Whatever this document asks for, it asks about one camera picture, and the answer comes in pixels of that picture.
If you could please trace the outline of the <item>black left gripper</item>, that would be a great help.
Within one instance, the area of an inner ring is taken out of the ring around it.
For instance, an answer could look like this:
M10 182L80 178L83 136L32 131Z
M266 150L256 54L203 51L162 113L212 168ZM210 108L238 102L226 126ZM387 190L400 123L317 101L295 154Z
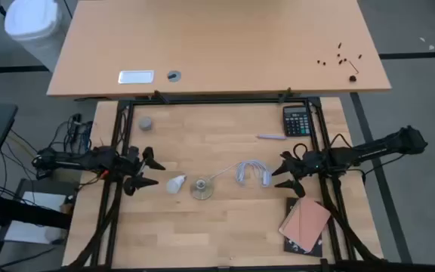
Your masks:
M135 176L141 169L142 162L139 158L139 148L130 146L128 153L119 156L117 159L117 172L122 175ZM143 150L143 161L145 165L155 170L165 170L165 167L155 161L154 152L152 147L146 147ZM159 182L145 178L141 175L127 178L123 183L124 193L128 196L133 196L136 190L143 187L157 185Z

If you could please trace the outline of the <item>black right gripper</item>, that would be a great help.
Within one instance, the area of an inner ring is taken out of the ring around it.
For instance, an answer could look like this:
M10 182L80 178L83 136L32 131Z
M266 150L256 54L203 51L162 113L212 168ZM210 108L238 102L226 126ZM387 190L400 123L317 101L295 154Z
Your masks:
M272 176L286 172L292 173L295 180L319 173L322 170L322 154L314 151L305 152L300 161L295 163L295 158L289 151L280 154L282 164L272 173ZM287 180L275 185L278 188L292 189L298 197L306 196L304 187L299 181Z

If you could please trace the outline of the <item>white lightbulb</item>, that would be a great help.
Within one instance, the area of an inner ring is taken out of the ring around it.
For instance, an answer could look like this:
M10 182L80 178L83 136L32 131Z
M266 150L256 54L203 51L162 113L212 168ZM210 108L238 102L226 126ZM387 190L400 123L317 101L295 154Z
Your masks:
M171 194L178 193L186 179L186 175L179 175L175 178L171 178L166 184L167 192Z

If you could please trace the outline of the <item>brass lamp socket base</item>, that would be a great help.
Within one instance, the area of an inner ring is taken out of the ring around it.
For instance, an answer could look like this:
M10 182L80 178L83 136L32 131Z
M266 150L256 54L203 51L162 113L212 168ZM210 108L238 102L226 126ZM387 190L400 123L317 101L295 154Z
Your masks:
M210 178L198 178L190 185L190 194L197 200L206 200L214 192L214 183Z

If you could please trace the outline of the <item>pink spiral notebook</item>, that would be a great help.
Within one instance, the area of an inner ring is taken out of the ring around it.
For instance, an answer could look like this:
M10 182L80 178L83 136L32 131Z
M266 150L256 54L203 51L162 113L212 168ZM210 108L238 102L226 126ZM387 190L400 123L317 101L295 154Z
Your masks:
M330 212L319 202L300 198L280 225L279 232L308 252L322 236L329 219Z

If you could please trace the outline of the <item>black desk calculator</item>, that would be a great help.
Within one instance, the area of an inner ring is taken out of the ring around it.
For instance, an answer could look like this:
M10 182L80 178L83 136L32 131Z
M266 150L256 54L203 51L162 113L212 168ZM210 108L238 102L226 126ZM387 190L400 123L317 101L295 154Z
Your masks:
M310 114L304 105L283 107L282 120L287 137L310 136Z

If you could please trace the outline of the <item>black paperback book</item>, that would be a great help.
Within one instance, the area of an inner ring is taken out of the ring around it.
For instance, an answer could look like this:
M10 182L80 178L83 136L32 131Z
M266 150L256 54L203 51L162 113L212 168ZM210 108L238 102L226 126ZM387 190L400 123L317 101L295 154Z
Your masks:
M285 216L288 216L290 211L293 209L295 203L298 201L298 198L287 197L285 201ZM317 241L315 242L313 249L311 251L305 251L298 244L291 241L288 237L284 238L284 246L283 249L285 252L294 253L299 255L309 255L313 257L322 257L322 236L319 236Z

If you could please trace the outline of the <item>silver rectangular desk plate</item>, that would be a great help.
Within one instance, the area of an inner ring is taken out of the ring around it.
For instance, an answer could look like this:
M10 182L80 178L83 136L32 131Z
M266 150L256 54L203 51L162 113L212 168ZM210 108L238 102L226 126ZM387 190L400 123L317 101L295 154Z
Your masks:
M118 83L121 85L151 84L153 80L153 70L123 70L119 73Z

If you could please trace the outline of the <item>white paper sheet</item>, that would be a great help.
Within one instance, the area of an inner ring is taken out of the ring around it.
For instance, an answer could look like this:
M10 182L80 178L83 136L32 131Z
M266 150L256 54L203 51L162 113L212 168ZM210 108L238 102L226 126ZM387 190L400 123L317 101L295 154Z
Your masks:
M26 191L23 194L23 199L21 202L33 206L42 206L43 208L60 212L65 199L66 197L64 195L52 193L33 193ZM19 221L12 221L7 233L5 234L5 241L53 244L59 240L65 239L66 235L67 230L57 227L47 227Z

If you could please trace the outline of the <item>black metal beam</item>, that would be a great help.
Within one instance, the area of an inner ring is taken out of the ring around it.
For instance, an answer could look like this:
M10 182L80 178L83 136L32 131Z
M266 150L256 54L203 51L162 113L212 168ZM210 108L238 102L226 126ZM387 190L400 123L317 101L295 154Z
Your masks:
M68 229L71 220L71 215L62 212L0 197L0 225L5 225L11 221L20 221L28 224Z

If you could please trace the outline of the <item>light wooden desk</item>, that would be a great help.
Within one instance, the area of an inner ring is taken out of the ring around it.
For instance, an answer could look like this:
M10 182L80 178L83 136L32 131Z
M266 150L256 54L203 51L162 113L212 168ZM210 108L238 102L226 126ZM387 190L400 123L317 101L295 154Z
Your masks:
M153 70L154 80L121 85L123 70ZM181 72L178 82L168 80L172 70ZM48 94L111 97L155 90L210 94L287 88L390 90L357 0L81 1Z

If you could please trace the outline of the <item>white trash bin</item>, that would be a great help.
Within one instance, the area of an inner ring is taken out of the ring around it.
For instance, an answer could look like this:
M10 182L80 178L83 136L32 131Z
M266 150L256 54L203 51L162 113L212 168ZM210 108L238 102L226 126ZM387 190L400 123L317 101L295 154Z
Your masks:
M11 39L54 72L69 28L56 0L14 0L4 27Z

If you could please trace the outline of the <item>black frame clamp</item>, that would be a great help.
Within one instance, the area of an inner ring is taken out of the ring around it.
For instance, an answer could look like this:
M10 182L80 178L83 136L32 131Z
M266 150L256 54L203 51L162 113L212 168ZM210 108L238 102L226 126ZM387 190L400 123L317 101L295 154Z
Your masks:
M287 88L283 93L279 94L278 103L283 104L286 102L286 100L289 97L292 97L292 96L293 96L292 90L290 88Z
M170 104L169 99L160 91L155 90L153 93L153 97L160 101L162 104Z

